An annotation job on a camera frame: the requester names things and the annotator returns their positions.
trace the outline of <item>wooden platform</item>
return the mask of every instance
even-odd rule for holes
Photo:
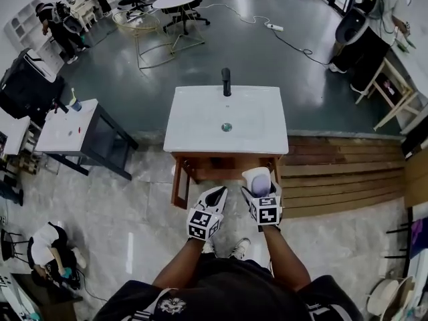
[[[284,217],[368,207],[404,195],[398,140],[289,137],[278,163]]]

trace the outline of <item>white glove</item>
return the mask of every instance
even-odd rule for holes
[[[243,172],[242,176],[247,181],[247,186],[241,187],[241,192],[259,230],[261,226],[278,225],[282,217],[282,189],[271,181],[269,169],[251,169]]]
[[[187,215],[189,237],[208,240],[219,230],[226,196],[226,187],[215,187],[201,194]]]

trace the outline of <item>white sneaker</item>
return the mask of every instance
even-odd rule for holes
[[[354,86],[353,86],[352,84],[350,84],[349,86],[350,86],[350,89],[351,89],[352,91],[354,91],[354,92],[356,92],[356,93],[359,93],[359,94],[361,94],[361,95],[365,95],[365,94],[364,94],[364,90],[358,90],[358,89],[354,88]]]
[[[203,248],[202,248],[202,253],[214,253],[215,254],[215,247],[214,247],[214,243],[211,239],[208,239]]]
[[[245,256],[245,252],[248,250],[248,247],[251,245],[251,241],[248,238],[243,238],[238,241],[233,249],[232,253],[230,253],[230,257],[235,257],[236,259],[242,260]]]
[[[83,258],[82,253],[80,252],[80,250],[75,247],[72,249],[74,256],[76,257],[76,261],[78,263],[78,265],[82,268],[85,269],[86,268],[86,260],[85,258]]]
[[[334,63],[330,63],[328,64],[328,69],[330,69],[331,72],[338,72],[340,74],[345,74],[345,71],[340,70],[339,68],[336,67],[336,65]]]
[[[78,56],[76,56],[76,55],[74,55],[74,57],[73,58],[70,58],[68,61],[67,61],[67,64],[71,64],[71,63],[73,63],[73,62],[75,62],[75,61],[77,61],[78,60]]]

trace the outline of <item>white cloth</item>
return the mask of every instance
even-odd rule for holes
[[[34,243],[31,247],[31,256],[33,257],[34,264],[44,266],[55,259],[49,249],[52,243],[59,237],[60,235],[57,230],[49,223],[46,223],[41,229],[35,232],[33,235]]]
[[[401,20],[405,20],[405,12],[407,8],[407,0],[383,0],[385,8],[383,17],[380,19],[369,19],[368,26],[385,42],[393,45],[395,41],[393,16]]]

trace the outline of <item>power strip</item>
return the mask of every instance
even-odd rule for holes
[[[278,25],[274,25],[274,24],[267,24],[266,27],[268,29],[274,29],[275,31],[283,31],[284,28]]]

